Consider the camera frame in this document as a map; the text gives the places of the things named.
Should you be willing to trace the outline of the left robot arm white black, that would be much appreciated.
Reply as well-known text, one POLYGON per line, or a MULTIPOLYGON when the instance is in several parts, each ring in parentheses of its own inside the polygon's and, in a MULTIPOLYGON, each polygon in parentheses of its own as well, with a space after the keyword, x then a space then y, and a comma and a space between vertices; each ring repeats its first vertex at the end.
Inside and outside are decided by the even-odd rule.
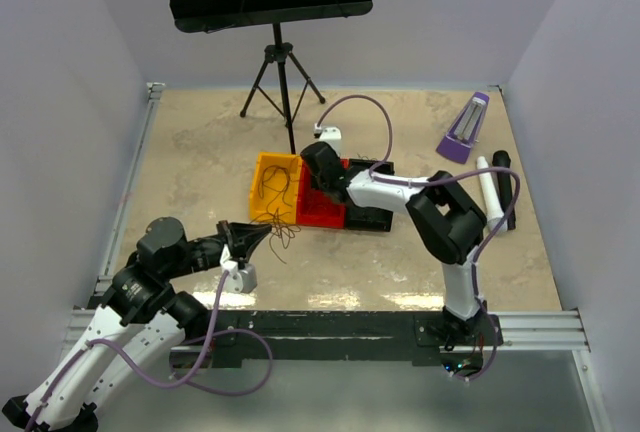
POLYGON ((272 227, 221 221, 216 229, 188 240, 178 219, 152 221, 61 363, 33 392, 6 402, 2 412, 9 422, 25 431, 95 431, 135 377, 162 389, 191 385, 225 332, 216 326, 217 306, 176 292, 172 280, 220 268, 220 290, 252 292, 257 278, 249 259, 272 227), (181 344, 201 347, 191 369, 169 382, 150 377, 148 368, 181 344))

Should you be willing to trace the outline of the black plastic bin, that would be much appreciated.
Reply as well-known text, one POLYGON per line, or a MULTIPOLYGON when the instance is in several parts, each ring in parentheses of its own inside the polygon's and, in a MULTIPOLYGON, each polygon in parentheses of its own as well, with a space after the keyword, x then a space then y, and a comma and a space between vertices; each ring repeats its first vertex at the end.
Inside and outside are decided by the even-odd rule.
MULTIPOLYGON (((350 158, 348 165, 358 169, 369 169, 376 160, 363 158, 350 158)), ((395 175, 392 162, 385 162, 376 168, 376 172, 395 175)), ((347 207, 345 212, 344 228, 365 232, 390 232, 392 228, 393 212, 374 207, 347 207)))

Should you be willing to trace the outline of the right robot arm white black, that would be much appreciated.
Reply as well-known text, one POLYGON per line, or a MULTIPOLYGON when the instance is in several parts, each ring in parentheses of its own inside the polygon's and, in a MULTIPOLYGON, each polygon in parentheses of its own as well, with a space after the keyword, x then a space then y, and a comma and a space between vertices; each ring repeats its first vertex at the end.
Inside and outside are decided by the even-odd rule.
POLYGON ((346 168, 333 147, 322 141, 304 148, 301 158, 333 202, 411 218, 426 250, 442 264, 445 300, 440 334, 459 345, 476 338, 483 300, 474 255, 487 218, 451 174, 439 171, 430 178, 402 178, 346 168))

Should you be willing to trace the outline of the red plastic bin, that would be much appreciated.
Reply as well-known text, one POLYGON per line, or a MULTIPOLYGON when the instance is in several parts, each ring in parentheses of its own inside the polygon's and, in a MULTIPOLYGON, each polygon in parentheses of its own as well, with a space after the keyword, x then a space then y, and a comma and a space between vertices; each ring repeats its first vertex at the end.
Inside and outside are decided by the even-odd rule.
POLYGON ((321 228, 343 229, 346 207, 333 203, 321 191, 312 187, 308 167, 301 163, 296 206, 296 224, 321 228))

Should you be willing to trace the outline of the yellow plastic bin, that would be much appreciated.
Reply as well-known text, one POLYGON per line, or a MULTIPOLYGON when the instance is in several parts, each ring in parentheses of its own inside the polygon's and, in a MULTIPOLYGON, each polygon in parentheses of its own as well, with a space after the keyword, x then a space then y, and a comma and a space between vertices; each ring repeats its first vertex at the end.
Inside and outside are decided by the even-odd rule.
POLYGON ((249 217, 257 222, 296 224, 298 155, 260 152, 249 192, 249 217))

